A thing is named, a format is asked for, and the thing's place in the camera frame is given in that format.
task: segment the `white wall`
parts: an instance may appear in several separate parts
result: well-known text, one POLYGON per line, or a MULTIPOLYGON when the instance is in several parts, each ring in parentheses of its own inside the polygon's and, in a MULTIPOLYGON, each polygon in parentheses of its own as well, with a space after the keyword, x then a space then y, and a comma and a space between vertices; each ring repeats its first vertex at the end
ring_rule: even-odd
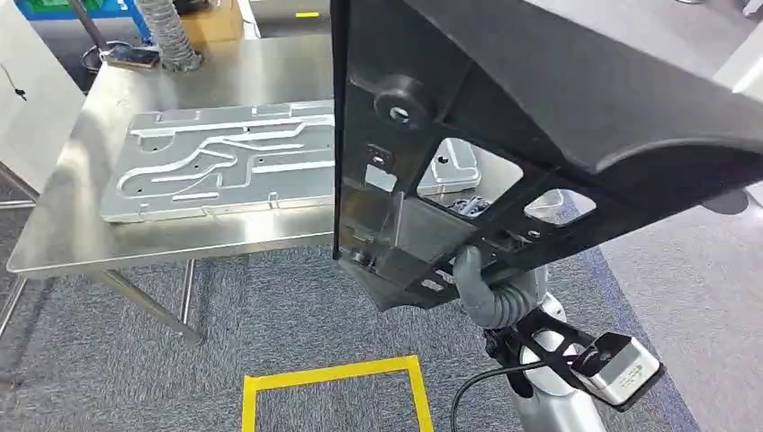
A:
POLYGON ((0 0, 0 160, 38 192, 52 173, 85 97, 16 8, 0 0))

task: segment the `gray carpet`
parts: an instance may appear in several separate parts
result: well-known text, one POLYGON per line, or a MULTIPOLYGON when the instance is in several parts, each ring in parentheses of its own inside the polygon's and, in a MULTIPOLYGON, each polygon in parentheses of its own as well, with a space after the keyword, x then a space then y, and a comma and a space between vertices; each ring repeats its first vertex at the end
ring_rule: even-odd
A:
MULTIPOLYGON (((179 265, 126 274, 179 308, 179 265)), ((328 247, 204 260, 196 276, 191 321, 207 336, 199 347, 83 276, 31 284, 0 341, 0 374, 22 381, 2 395, 0 430, 240 430, 245 374, 409 354, 420 358, 435 430, 448 430, 456 389, 495 367, 457 305, 380 314, 329 259, 328 247)), ((555 264, 551 285, 570 320, 592 332, 619 327, 616 315, 629 309, 615 303, 615 314, 606 306, 581 256, 555 264)), ((506 391, 502 378, 473 387, 460 411, 463 430, 520 430, 506 391)), ((400 373, 264 391, 257 426, 416 430, 409 398, 400 373)), ((670 380, 625 414, 602 413, 612 431, 698 430, 670 380)))

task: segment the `grooved metal plate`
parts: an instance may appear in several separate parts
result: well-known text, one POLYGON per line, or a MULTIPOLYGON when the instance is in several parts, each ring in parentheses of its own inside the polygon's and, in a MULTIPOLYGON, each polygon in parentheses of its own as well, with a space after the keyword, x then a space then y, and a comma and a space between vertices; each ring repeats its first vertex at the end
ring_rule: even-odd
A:
MULTIPOLYGON (((104 190, 101 217, 161 221, 330 205, 334 166, 332 101, 141 113, 104 190)), ((374 185, 394 187, 383 171, 369 175, 374 185)), ((446 139, 419 192, 479 181, 470 145, 446 139)))

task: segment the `stainless steel table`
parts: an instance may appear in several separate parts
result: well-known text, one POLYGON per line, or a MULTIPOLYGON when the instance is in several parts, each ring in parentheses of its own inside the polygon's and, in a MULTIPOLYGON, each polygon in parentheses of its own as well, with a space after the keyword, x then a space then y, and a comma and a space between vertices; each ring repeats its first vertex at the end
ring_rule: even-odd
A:
POLYGON ((101 219, 101 194, 135 114, 333 96, 327 35, 216 43, 204 55, 202 68, 187 75, 101 70, 8 270, 30 278, 91 275, 198 343, 186 322, 193 261, 186 265, 181 319, 113 269, 330 241, 333 206, 124 225, 101 219))

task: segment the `yellow floor tape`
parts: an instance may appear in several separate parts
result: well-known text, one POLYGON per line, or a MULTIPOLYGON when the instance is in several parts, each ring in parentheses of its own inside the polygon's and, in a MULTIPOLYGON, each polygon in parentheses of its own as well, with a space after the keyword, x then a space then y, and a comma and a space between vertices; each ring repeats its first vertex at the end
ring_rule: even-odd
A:
POLYGON ((307 371, 279 373, 276 375, 244 376, 241 432, 255 432, 256 397, 258 391, 395 371, 408 371, 410 388, 413 392, 413 404, 418 418, 418 429, 421 432, 433 432, 432 417, 429 414, 429 402, 426 400, 426 391, 424 390, 424 378, 421 375, 421 366, 416 355, 343 364, 320 369, 309 369, 307 371))

